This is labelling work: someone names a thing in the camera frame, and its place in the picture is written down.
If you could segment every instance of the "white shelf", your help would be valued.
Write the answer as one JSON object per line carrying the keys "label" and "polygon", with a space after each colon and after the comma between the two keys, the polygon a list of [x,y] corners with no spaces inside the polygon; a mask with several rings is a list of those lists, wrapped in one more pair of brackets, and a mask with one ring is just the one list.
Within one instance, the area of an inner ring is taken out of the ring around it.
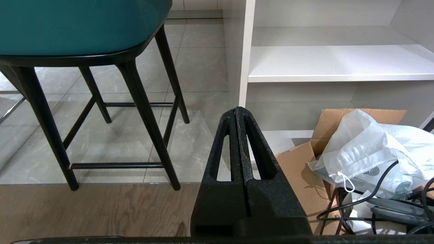
{"label": "white shelf", "polygon": [[252,45],[248,82],[434,79],[434,53],[388,26],[262,27]]}

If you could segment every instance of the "black clamp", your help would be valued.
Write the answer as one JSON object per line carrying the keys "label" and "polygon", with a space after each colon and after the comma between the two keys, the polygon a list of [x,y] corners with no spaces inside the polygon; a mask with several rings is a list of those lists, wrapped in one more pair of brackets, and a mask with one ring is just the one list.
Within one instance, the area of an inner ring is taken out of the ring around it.
{"label": "black clamp", "polygon": [[[231,181],[217,181],[223,141],[229,136]],[[253,178],[247,137],[260,173]],[[224,113],[191,216],[194,236],[312,235],[300,202],[253,115]]]}

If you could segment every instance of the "wooden floor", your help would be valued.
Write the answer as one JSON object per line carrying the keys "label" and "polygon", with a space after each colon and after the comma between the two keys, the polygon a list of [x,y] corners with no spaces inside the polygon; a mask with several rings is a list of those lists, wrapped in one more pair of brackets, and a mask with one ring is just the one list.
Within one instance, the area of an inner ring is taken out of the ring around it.
{"label": "wooden floor", "polygon": [[0,185],[0,244],[42,237],[188,236],[199,184]]}

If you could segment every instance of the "cardboard box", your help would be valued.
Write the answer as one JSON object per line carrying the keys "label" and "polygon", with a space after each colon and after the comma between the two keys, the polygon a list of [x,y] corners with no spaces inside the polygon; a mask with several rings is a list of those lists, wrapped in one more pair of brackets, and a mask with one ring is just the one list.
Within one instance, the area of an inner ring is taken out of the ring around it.
{"label": "cardboard box", "polygon": [[[342,117],[354,109],[324,109],[319,117],[318,124],[309,142],[301,144],[290,151],[277,156],[286,178],[293,188],[298,200],[306,212],[312,232],[319,234],[321,223],[316,216],[323,212],[330,203],[334,188],[315,175],[307,165],[322,154],[331,136],[337,130]],[[372,116],[378,123],[398,124],[404,117],[404,110],[361,109]],[[339,212],[329,217],[339,216]],[[324,235],[334,235],[338,221],[327,222]]]}

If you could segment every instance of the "tiled floor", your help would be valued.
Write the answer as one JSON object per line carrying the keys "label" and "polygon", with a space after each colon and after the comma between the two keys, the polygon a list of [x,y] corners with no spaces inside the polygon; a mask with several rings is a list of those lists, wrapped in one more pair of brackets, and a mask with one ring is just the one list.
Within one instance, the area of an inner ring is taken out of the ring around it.
{"label": "tiled floor", "polygon": [[[166,33],[191,123],[178,111],[169,154],[181,182],[202,179],[221,114],[230,109],[222,20],[169,20]],[[137,67],[150,101],[172,101],[169,80],[155,41],[137,57]],[[62,138],[90,98],[78,68],[37,68]],[[114,66],[92,67],[105,101],[131,101]],[[0,90],[13,90],[0,76]],[[0,114],[20,96],[0,95]],[[158,161],[158,155],[134,108],[109,108],[106,124],[94,106],[67,152],[71,162]],[[155,108],[163,131],[170,109]],[[29,104],[24,102],[0,125],[0,184],[63,183],[65,179]],[[227,153],[220,164],[220,180],[230,179]],[[163,169],[76,170],[83,182],[167,182]]]}

